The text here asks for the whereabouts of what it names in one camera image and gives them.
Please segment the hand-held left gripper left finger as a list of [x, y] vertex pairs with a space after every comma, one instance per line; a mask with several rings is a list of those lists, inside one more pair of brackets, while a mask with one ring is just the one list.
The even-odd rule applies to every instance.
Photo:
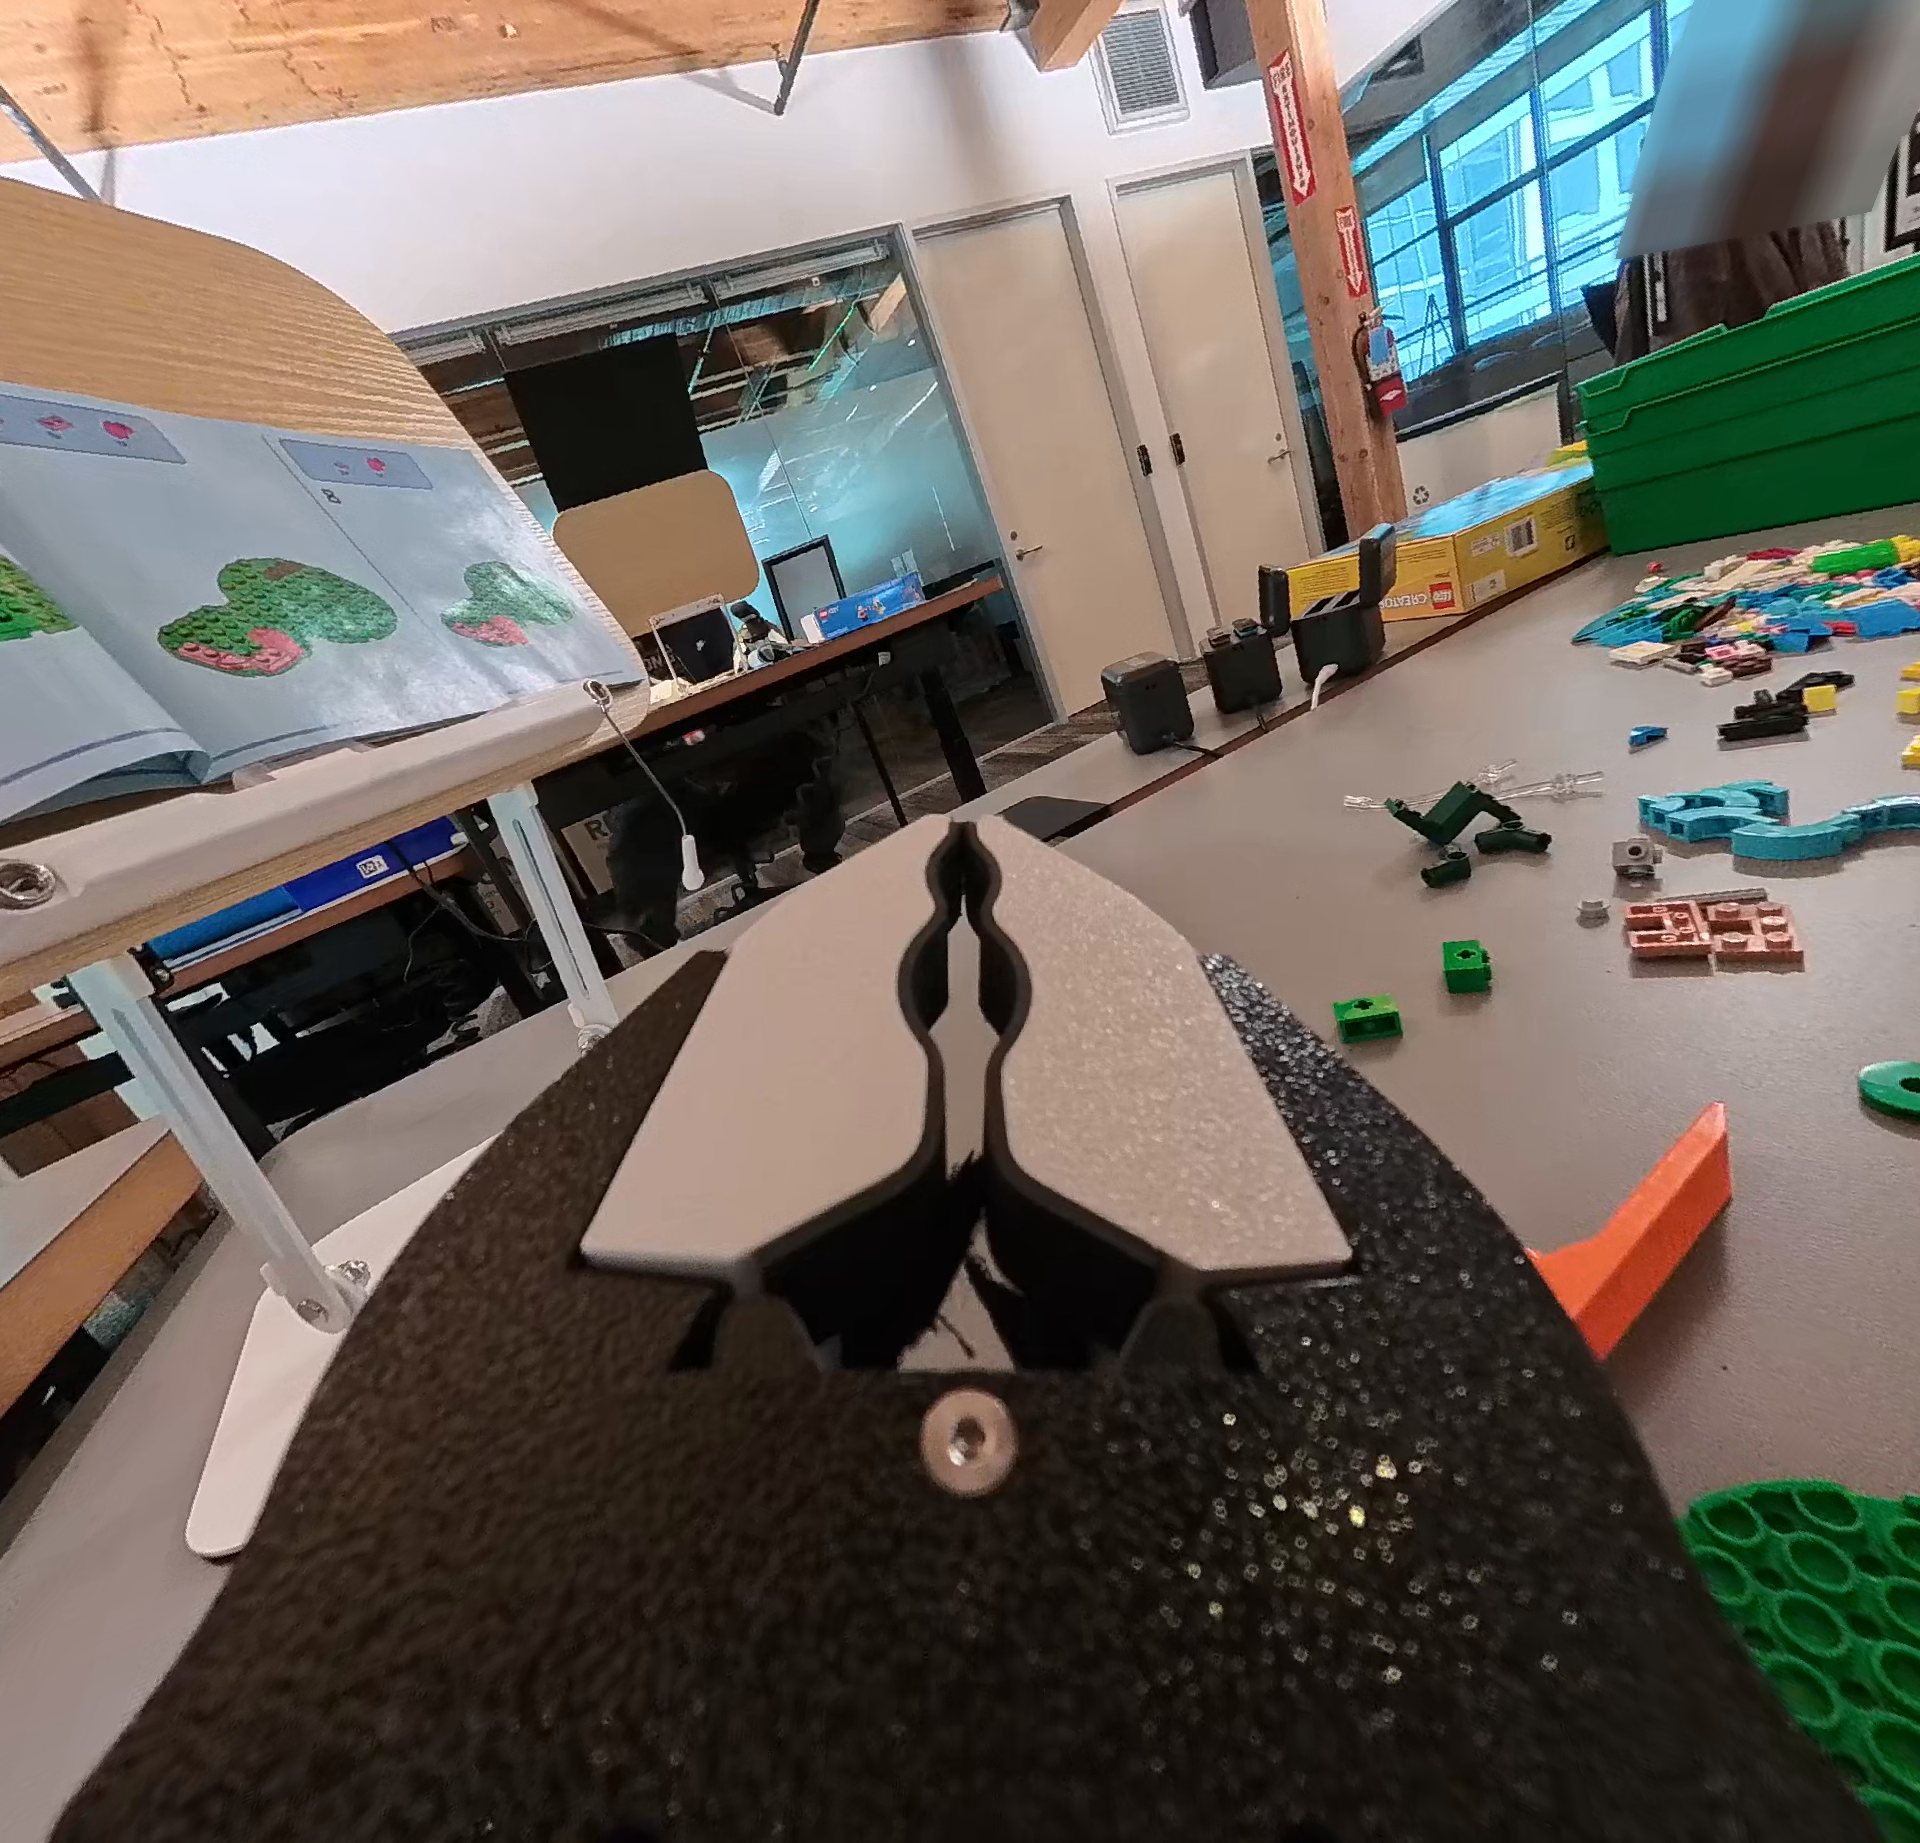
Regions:
[[734, 1285], [948, 1169], [948, 818], [783, 895], [731, 947], [583, 1244], [600, 1271]]

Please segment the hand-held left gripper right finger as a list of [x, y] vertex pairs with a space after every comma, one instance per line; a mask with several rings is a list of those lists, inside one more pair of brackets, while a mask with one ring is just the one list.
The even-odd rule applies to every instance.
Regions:
[[1352, 1262], [1223, 995], [1185, 936], [1005, 820], [974, 822], [983, 1150], [1012, 1194], [1176, 1285]]

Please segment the dark green lego assembly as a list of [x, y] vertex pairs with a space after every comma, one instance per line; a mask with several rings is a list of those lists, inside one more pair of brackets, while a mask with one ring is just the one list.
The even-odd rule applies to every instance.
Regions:
[[1427, 804], [1384, 799], [1383, 806], [1443, 856], [1462, 852], [1462, 837], [1478, 820], [1488, 820], [1472, 836], [1478, 856], [1547, 856], [1551, 849], [1549, 831], [1530, 828], [1506, 799], [1476, 783], [1458, 781]]

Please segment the yellow lego box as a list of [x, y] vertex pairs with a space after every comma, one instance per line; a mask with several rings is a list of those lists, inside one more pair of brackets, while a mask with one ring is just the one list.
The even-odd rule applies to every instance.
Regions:
[[1476, 486], [1395, 528], [1384, 622], [1467, 616], [1608, 548], [1590, 463]]

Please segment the black charger box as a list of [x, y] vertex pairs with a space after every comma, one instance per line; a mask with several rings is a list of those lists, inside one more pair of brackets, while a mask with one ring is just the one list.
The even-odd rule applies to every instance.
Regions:
[[1220, 716], [1267, 711], [1281, 704], [1283, 677], [1276, 636], [1256, 618], [1207, 632], [1202, 666]]
[[1128, 656], [1101, 669], [1099, 686], [1130, 753], [1148, 756], [1191, 744], [1193, 716], [1176, 661]]

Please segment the wooden office desk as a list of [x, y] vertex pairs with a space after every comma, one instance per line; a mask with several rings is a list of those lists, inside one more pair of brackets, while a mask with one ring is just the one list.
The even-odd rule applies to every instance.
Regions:
[[948, 671], [962, 618], [1002, 588], [998, 576], [964, 584], [767, 669], [651, 704], [647, 711], [636, 708], [636, 689], [618, 690], [611, 716], [597, 708], [589, 711], [588, 747], [534, 781], [542, 829], [563, 849], [563, 834], [575, 825], [604, 818], [626, 799], [651, 792], [650, 775], [706, 774], [900, 689], [924, 699], [958, 797], [981, 799], [988, 784], [948, 689]]

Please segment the laptop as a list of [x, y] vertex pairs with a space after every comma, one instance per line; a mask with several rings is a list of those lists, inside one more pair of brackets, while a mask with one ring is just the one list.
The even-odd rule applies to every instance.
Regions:
[[736, 676], [738, 630], [720, 597], [702, 601], [651, 620], [662, 676], [702, 686]]

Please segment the black charger box open lid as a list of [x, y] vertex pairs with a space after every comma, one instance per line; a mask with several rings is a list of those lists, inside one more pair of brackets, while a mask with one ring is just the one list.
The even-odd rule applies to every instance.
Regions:
[[1384, 596], [1397, 579], [1397, 530], [1373, 526], [1357, 543], [1357, 588], [1317, 601], [1292, 616], [1295, 654], [1303, 679], [1364, 676], [1384, 651]]

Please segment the rounded beige board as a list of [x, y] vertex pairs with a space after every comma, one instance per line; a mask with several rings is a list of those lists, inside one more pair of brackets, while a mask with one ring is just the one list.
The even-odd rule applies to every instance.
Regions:
[[561, 510], [553, 537], [629, 636], [706, 601], [747, 601], [762, 581], [734, 488], [711, 469]]

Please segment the blue plastic crate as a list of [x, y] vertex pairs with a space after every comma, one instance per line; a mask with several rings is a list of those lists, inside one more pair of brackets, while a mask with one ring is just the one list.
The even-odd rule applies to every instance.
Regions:
[[414, 869], [426, 869], [464, 847], [464, 831], [450, 818], [438, 818], [380, 847], [339, 857], [285, 885], [249, 895], [225, 911], [164, 932], [149, 941], [149, 950], [170, 967], [179, 960], [194, 960], [222, 942], [253, 934], [258, 929], [276, 929], [298, 916], [313, 916], [347, 895], [410, 875]]

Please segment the white door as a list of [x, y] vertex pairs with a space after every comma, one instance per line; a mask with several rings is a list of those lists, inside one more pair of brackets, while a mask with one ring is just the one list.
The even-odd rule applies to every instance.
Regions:
[[1209, 625], [1260, 570], [1320, 554], [1320, 513], [1249, 159], [1123, 182], [1116, 230], [1207, 584]]
[[1044, 684], [1087, 709], [1174, 634], [1066, 201], [926, 228], [914, 256]]

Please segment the green plastic storage bin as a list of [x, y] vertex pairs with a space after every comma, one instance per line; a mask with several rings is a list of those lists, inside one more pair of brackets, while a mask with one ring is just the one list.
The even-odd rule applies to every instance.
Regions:
[[1919, 499], [1919, 259], [1579, 386], [1620, 555]]

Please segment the large glass window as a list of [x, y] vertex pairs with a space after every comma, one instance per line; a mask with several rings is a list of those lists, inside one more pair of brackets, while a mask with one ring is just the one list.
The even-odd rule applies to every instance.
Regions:
[[1349, 110], [1377, 296], [1416, 425], [1596, 364], [1636, 167], [1682, 11], [1453, 0]]

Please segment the white air vent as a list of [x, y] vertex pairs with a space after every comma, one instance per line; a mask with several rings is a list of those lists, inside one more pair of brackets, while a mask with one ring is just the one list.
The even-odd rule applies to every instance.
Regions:
[[1099, 32], [1092, 60], [1113, 135], [1187, 118], [1187, 93], [1164, 0], [1119, 8]]

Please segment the wooden post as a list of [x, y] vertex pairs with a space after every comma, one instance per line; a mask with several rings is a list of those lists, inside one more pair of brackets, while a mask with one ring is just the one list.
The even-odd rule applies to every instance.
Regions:
[[1358, 318], [1378, 305], [1373, 282], [1365, 302], [1349, 296], [1336, 249], [1336, 207], [1357, 207], [1357, 182], [1325, 0], [1246, 0], [1246, 12], [1260, 63], [1265, 107], [1265, 68], [1283, 50], [1295, 52], [1301, 77], [1319, 191], [1312, 201], [1295, 207], [1283, 188], [1283, 201], [1342, 513], [1350, 536], [1358, 537], [1373, 526], [1407, 514], [1407, 488], [1395, 429], [1369, 415], [1352, 353]]

